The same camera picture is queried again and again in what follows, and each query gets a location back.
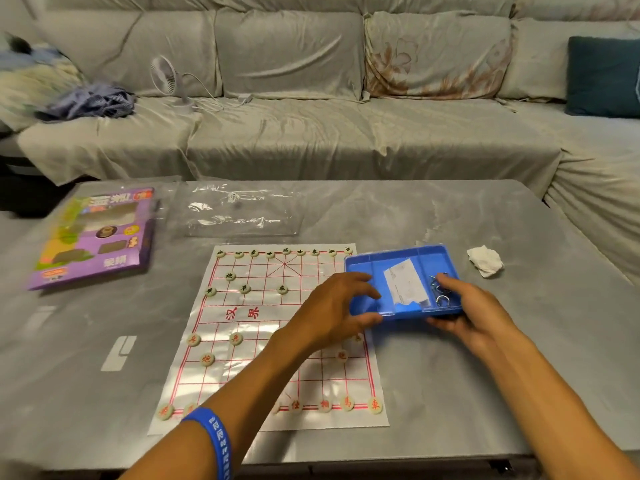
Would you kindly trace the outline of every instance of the teal pillow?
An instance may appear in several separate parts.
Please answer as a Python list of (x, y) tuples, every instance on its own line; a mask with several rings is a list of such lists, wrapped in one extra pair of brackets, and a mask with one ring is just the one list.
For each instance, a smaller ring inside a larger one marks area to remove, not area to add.
[(640, 118), (639, 70), (640, 39), (571, 37), (564, 112)]

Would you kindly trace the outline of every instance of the chinese chess board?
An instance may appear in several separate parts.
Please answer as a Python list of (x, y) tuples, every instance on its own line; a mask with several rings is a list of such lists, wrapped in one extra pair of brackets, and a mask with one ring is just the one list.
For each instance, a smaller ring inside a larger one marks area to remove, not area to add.
[[(297, 250), (305, 254), (299, 256)], [(281, 244), (216, 246), (148, 434), (166, 434), (185, 412), (233, 379), (263, 350), (271, 335), (286, 325), (318, 284), (344, 271), (348, 252), (355, 253), (353, 244), (297, 244), (290, 249)], [(231, 281), (227, 280), (229, 274), (235, 276)], [(249, 286), (250, 291), (241, 293), (242, 286)], [(278, 292), (282, 286), (288, 288), (284, 294)], [(190, 346), (194, 333), (200, 342)], [(238, 333), (242, 341), (233, 345), (231, 339)], [(338, 360), (341, 350), (348, 354), (346, 362)], [(205, 367), (201, 359), (209, 355), (214, 361)], [(345, 396), (353, 400), (350, 411), (340, 405)], [(372, 397), (380, 402), (379, 414), (370, 411)], [(290, 411), (295, 400), (300, 401), (302, 412)], [(329, 412), (320, 411), (323, 400), (329, 401)], [(371, 333), (311, 355), (285, 387), (279, 404), (261, 431), (388, 426)]]

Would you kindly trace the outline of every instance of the human arm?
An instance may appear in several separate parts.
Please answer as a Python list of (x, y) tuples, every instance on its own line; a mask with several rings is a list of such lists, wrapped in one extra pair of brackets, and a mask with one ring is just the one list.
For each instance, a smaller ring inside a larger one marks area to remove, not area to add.
[(437, 278), (459, 293), (466, 318), (428, 322), (452, 332), (487, 366), (550, 480), (640, 480), (640, 470), (496, 297), (444, 274)]
[[(356, 335), (382, 320), (376, 313), (349, 314), (351, 298), (379, 293), (364, 273), (339, 273), (318, 286), (264, 350), (202, 408), (215, 412), (231, 443), (236, 470), (271, 407), (293, 373), (316, 350)], [(211, 480), (216, 455), (207, 432), (195, 421), (181, 422), (121, 477), (124, 480)]]

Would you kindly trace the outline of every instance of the white fan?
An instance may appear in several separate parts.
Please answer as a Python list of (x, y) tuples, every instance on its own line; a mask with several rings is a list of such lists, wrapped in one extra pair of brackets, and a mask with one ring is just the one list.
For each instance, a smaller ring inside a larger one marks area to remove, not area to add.
[(176, 95), (180, 97), (180, 101), (176, 101), (173, 105), (184, 112), (194, 112), (195, 104), (191, 98), (187, 97), (182, 78), (184, 74), (179, 74), (173, 68), (169, 59), (164, 55), (158, 55), (151, 61), (151, 79), (158, 91), (165, 96)]

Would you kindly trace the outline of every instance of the white tissue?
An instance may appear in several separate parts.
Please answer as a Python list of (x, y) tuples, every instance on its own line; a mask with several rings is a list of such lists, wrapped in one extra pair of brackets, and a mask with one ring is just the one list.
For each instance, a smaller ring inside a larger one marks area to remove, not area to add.
[(494, 275), (504, 267), (500, 259), (500, 254), (486, 246), (469, 249), (467, 250), (467, 254), (483, 278)]

